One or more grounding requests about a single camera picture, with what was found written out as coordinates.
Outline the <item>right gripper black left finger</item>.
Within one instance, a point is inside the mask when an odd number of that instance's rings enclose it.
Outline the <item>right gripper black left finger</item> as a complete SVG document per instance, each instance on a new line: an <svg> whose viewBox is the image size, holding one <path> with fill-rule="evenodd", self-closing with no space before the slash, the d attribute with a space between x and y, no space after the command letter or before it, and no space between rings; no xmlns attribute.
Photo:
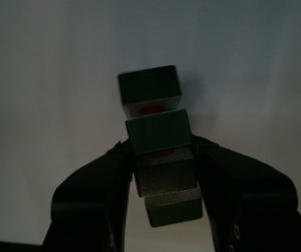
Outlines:
<svg viewBox="0 0 301 252"><path fill-rule="evenodd" d="M41 252L124 252L130 158L117 142L57 186Z"/></svg>

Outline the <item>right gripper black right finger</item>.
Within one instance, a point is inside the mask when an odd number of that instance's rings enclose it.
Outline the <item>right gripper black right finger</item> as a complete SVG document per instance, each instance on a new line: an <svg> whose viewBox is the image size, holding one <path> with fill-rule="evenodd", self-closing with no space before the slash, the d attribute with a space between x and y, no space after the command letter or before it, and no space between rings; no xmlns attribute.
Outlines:
<svg viewBox="0 0 301 252"><path fill-rule="evenodd" d="M297 194L259 160L192 138L196 179L215 252L301 252Z"/></svg>

